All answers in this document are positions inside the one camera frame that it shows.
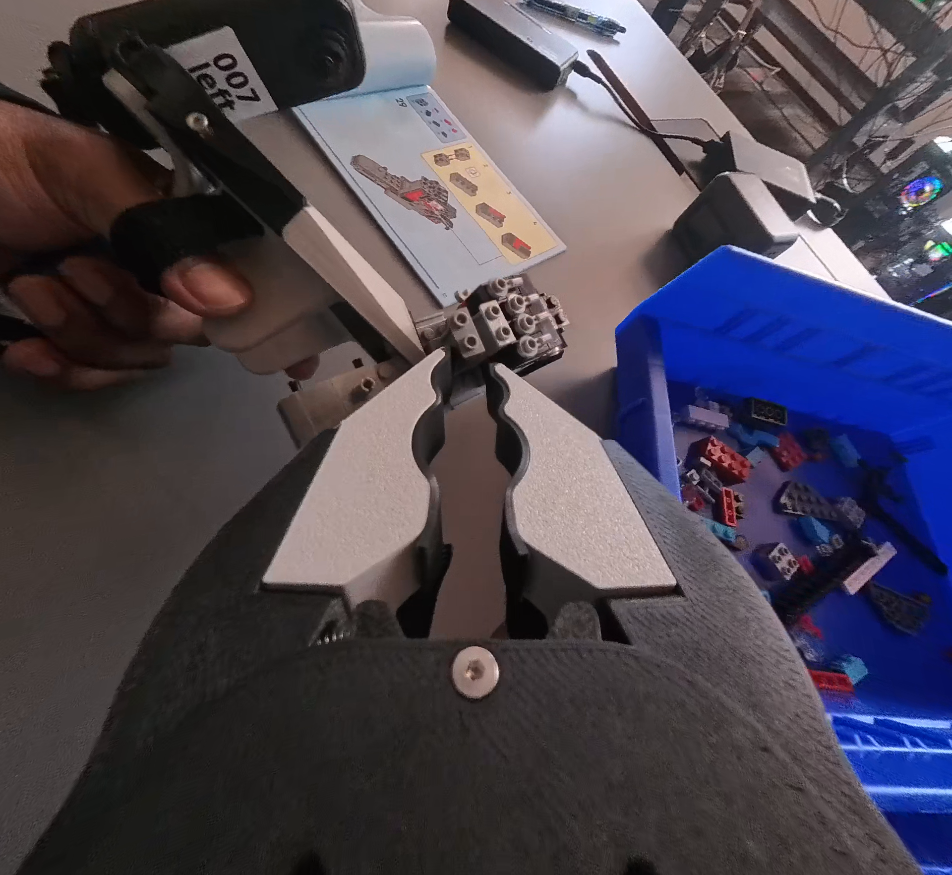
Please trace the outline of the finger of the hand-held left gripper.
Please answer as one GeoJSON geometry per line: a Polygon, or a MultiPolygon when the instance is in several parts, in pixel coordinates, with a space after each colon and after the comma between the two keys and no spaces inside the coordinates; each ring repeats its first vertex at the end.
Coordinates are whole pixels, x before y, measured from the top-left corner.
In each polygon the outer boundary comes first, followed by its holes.
{"type": "Polygon", "coordinates": [[[240,272],[247,281],[257,271],[309,268],[336,292],[336,303],[354,308],[400,357],[412,366],[422,359],[403,298],[324,214],[304,201],[283,230],[260,231],[260,238],[240,242],[240,272]]]}
{"type": "Polygon", "coordinates": [[[249,284],[249,306],[232,317],[203,321],[209,344],[247,371],[277,373],[351,342],[331,310],[336,292],[311,269],[257,271],[249,284]]]}

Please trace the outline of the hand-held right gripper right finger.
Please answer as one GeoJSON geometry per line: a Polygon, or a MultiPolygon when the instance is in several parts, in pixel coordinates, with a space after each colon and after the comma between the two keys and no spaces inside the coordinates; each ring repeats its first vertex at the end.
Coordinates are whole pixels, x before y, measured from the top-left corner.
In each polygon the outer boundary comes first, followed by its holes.
{"type": "Polygon", "coordinates": [[[677,581],[604,442],[501,364],[485,376],[506,470],[500,556],[507,624],[564,606],[673,595],[677,581]]]}

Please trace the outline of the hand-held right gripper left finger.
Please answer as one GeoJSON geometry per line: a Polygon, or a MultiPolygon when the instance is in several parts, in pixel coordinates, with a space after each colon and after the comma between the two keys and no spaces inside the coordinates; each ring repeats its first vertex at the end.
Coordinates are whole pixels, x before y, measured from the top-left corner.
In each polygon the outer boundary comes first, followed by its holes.
{"type": "Polygon", "coordinates": [[[428,586],[443,545],[432,462],[451,360],[436,350],[336,430],[262,578],[270,590],[396,611],[428,586]]]}

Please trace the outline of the colourful toy brick pile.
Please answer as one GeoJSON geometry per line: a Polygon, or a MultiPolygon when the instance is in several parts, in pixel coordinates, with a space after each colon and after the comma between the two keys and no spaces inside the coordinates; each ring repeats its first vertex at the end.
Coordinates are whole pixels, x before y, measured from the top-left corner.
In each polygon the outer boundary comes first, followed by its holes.
{"type": "Polygon", "coordinates": [[[775,612],[822,695],[950,712],[950,553],[882,430],[698,390],[673,414],[679,492],[775,612]]]}

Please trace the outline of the grey black toy brick model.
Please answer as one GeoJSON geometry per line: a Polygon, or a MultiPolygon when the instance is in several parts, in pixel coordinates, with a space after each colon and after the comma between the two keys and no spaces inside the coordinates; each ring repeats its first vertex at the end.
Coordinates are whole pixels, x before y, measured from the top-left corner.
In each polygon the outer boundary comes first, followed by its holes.
{"type": "MultiPolygon", "coordinates": [[[[450,361],[448,405],[456,408],[484,392],[484,369],[500,364],[527,376],[559,360],[565,352],[568,320],[558,298],[541,294],[526,275],[496,278],[457,292],[456,302],[414,321],[422,350],[443,348],[450,361]]],[[[368,361],[306,385],[290,382],[277,405],[292,441],[302,447],[395,384],[411,363],[345,303],[331,306],[343,329],[355,336],[368,361]]]]}

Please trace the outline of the blue plastic bin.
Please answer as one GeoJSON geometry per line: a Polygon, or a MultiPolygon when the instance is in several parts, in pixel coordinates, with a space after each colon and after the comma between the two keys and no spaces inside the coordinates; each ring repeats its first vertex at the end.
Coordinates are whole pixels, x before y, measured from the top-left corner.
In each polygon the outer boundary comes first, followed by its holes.
{"type": "Polygon", "coordinates": [[[787,873],[950,873],[950,323],[750,254],[721,248],[641,303],[616,339],[614,443],[675,502],[647,492],[649,524],[681,583],[641,611],[612,605],[625,637],[650,623],[674,639],[669,667],[699,667],[701,694],[723,700],[704,734],[751,745],[741,776],[750,824],[787,873]],[[704,398],[781,405],[794,450],[803,429],[845,435],[782,471],[769,454],[735,488],[744,496],[732,553],[711,508],[682,503],[682,413],[704,398]]]}

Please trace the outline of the grey desk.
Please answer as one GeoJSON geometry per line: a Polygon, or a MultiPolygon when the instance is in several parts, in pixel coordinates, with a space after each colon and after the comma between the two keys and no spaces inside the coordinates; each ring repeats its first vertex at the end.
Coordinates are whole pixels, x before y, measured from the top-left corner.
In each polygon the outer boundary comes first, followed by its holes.
{"type": "MultiPolygon", "coordinates": [[[[686,205],[662,167],[644,187],[589,117],[534,132],[541,108],[500,69],[449,54],[444,103],[567,244],[530,268],[567,310],[567,356],[524,379],[590,427],[614,330],[660,217],[686,205]]],[[[626,639],[612,599],[507,624],[508,477],[486,397],[445,416],[432,462],[443,545],[398,610],[262,578],[336,432],[250,497],[284,439],[236,359],[114,392],[2,374],[2,869],[9,873],[787,873],[750,823],[749,744],[689,715],[699,667],[669,667],[650,623],[626,639]]],[[[621,476],[676,500],[613,440],[621,476]]],[[[761,807],[764,799],[753,796],[761,807]]]]}

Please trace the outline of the person's left hand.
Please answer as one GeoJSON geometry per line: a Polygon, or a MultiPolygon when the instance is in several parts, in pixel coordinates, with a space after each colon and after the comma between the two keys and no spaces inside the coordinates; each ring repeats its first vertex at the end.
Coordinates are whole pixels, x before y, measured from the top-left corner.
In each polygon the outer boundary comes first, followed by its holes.
{"type": "Polygon", "coordinates": [[[2,104],[2,296],[37,330],[3,349],[4,369],[77,391],[125,383],[166,367],[175,345],[204,344],[203,319],[251,304],[246,281],[213,260],[174,265],[154,295],[86,252],[127,209],[161,199],[165,180],[106,135],[2,104]]]}

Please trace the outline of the toy brick instruction booklet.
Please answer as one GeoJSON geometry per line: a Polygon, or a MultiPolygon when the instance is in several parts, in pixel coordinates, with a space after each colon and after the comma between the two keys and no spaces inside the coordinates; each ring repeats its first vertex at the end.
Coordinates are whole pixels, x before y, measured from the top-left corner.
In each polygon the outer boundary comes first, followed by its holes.
{"type": "Polygon", "coordinates": [[[430,86],[436,51],[422,23],[352,2],[363,82],[294,114],[437,303],[563,253],[430,86]]]}

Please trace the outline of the black flat device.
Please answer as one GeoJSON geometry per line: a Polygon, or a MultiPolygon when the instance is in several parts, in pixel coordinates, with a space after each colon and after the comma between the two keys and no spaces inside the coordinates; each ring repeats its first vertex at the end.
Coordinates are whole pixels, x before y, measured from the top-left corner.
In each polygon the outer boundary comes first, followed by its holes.
{"type": "Polygon", "coordinates": [[[565,38],[510,0],[448,0],[447,19],[542,91],[563,85],[579,57],[565,38]]]}

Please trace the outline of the blue patterned pen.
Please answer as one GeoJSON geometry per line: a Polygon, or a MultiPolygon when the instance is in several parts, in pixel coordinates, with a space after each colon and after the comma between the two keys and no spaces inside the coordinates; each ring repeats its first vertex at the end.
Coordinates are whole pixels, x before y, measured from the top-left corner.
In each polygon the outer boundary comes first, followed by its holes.
{"type": "Polygon", "coordinates": [[[563,0],[518,0],[531,10],[549,15],[565,24],[575,24],[605,37],[626,33],[624,24],[563,0]]]}

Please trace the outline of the black cube box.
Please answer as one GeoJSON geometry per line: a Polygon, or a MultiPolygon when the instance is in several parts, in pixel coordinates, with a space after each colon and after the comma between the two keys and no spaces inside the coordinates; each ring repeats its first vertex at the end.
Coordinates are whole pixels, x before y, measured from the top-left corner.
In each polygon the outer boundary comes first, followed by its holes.
{"type": "Polygon", "coordinates": [[[723,172],[684,209],[670,236],[687,261],[695,263],[721,247],[774,259],[801,234],[762,179],[723,172]]]}

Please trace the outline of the grey flat box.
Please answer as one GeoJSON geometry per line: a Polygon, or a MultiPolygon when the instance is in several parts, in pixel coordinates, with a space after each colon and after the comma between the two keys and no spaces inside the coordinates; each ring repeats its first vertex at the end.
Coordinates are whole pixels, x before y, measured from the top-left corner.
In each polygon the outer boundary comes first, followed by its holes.
{"type": "Polygon", "coordinates": [[[719,139],[705,142],[701,150],[708,177],[724,173],[757,177],[793,221],[803,218],[817,202],[801,161],[745,134],[728,131],[719,139]]]}

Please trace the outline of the computer tower with coloured lights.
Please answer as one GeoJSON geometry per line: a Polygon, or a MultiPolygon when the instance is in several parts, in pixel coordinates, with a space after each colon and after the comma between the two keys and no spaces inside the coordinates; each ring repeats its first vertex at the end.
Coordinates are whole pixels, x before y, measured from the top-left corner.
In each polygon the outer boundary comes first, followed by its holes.
{"type": "Polygon", "coordinates": [[[890,175],[887,197],[898,215],[931,210],[950,194],[951,136],[937,135],[904,157],[890,175]]]}

